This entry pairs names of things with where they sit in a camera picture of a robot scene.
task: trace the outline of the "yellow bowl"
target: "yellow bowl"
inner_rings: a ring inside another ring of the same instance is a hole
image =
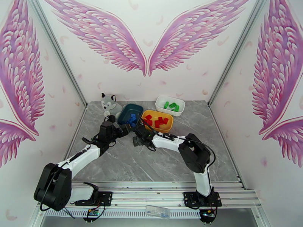
[[[151,127],[154,130],[156,130],[158,132],[161,132],[161,133],[168,133],[172,129],[172,126],[173,126],[173,117],[172,117],[172,115],[167,114],[167,113],[162,113],[162,112],[159,112],[159,111],[154,111],[154,110],[146,110],[146,111],[143,112],[142,118],[146,119],[145,117],[147,115],[152,116],[152,118],[150,120],[153,121],[153,125],[151,125]],[[155,128],[155,121],[157,121],[159,117],[162,117],[163,119],[168,118],[168,122],[167,122],[167,124],[160,125],[160,128]]]

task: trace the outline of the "gray plush dog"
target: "gray plush dog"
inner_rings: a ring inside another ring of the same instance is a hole
[[[103,115],[105,117],[109,115],[114,115],[117,120],[121,114],[122,106],[116,103],[117,100],[116,96],[115,95],[105,96],[104,93],[102,93],[101,96],[102,96],[101,104],[104,109]]]

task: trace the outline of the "red block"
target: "red block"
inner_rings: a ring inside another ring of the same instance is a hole
[[[155,121],[155,127],[156,127],[156,128],[160,128],[159,121]]]
[[[164,118],[163,123],[166,125],[168,123],[168,118]]]
[[[163,118],[162,118],[162,117],[158,117],[158,119],[159,119],[159,124],[160,124],[160,125],[163,125],[163,124],[164,124]]]
[[[149,124],[150,126],[153,125],[153,121],[152,120],[147,120],[147,124]]]
[[[150,120],[152,118],[152,116],[149,114],[145,117],[147,120]]]

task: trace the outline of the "feather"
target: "feather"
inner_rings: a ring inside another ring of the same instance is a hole
[[[269,14],[261,26],[255,64],[254,114],[263,119],[259,134],[275,126],[302,77],[303,38],[299,24],[285,0],[270,0]]]
[[[75,0],[45,0],[70,32],[118,68],[146,75],[146,58],[134,36],[116,15]]]
[[[217,0],[178,15],[166,28],[148,59],[148,74],[168,71],[206,47],[238,18],[248,0]]]
[[[8,160],[12,159],[12,156],[16,158],[17,148],[20,142],[25,139],[35,141],[33,135],[26,129],[17,123],[0,119],[0,167],[4,161],[4,164]]]
[[[0,32],[0,81],[7,101],[22,126],[33,134],[43,115],[44,94],[39,44],[27,2],[15,0]]]
[[[292,160],[299,167],[303,165],[303,116],[288,119],[274,126],[263,140],[273,138],[279,141],[282,155]]]

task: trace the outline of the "white wall panel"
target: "white wall panel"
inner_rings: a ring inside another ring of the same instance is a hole
[[[8,15],[11,15],[9,12],[13,6],[13,1],[0,0],[0,19],[2,22],[0,30],[5,27]],[[25,14],[25,8],[23,8],[21,14]],[[45,107],[43,115],[35,121],[35,129],[39,135],[31,134],[35,141],[29,139],[21,141],[17,148],[16,158],[13,156],[9,160],[11,156],[11,152],[9,152],[6,164],[4,164],[6,152],[3,152],[3,147],[9,145],[9,142],[3,138],[5,137],[3,131],[8,132],[9,130],[3,124],[0,126],[0,157],[2,158],[2,166],[0,167],[0,200],[2,203],[0,207],[0,226],[27,226],[37,204],[33,195],[43,167],[49,162],[56,163],[62,160],[84,109],[30,7],[28,14],[29,18],[33,19],[33,25],[37,29]],[[3,50],[1,51],[0,74],[1,76],[8,76],[3,65]],[[15,122],[16,126],[26,129],[13,114],[8,103],[10,100],[6,99],[5,92],[0,89],[0,119]]]
[[[90,8],[101,8],[118,16],[128,26],[149,58],[162,33],[184,11],[216,0],[76,0]],[[208,100],[236,45],[256,0],[248,0],[240,17],[190,59],[168,72],[156,69],[151,77],[140,70],[125,70],[108,63],[71,33],[53,14],[54,7],[39,0],[61,49],[89,101],[100,101],[100,93],[116,94],[118,100],[155,100],[159,95],[184,100]]]
[[[301,29],[303,25],[303,12],[301,10],[303,0],[286,0],[286,4],[298,24],[296,31],[300,36],[295,37],[293,41],[300,48],[302,46],[300,40],[303,36]],[[258,134],[262,128],[262,119],[253,114],[252,92],[255,92],[255,89],[252,85],[254,83],[254,64],[257,60],[256,50],[260,36],[260,25],[264,22],[264,15],[268,12],[269,1],[255,22],[245,42],[245,47],[241,50],[225,81],[226,87],[223,87],[219,92],[212,109],[240,169],[242,179],[248,188],[257,191],[271,226],[297,227],[302,226],[303,221],[301,215],[303,169],[300,164],[294,164],[292,158],[294,154],[299,156],[302,153],[301,134],[298,132],[298,140],[296,137],[290,136],[290,146],[298,144],[299,149],[293,154],[290,153],[291,160],[289,160],[287,154],[283,157],[282,147],[277,140],[273,138],[262,140],[264,134]],[[301,54],[295,55],[295,59],[301,60]],[[292,75],[300,73],[302,73],[301,65],[297,63],[292,68]],[[303,81],[301,80],[278,124],[303,115],[302,89]],[[302,129],[300,123],[293,124],[294,126],[297,124],[296,129]]]

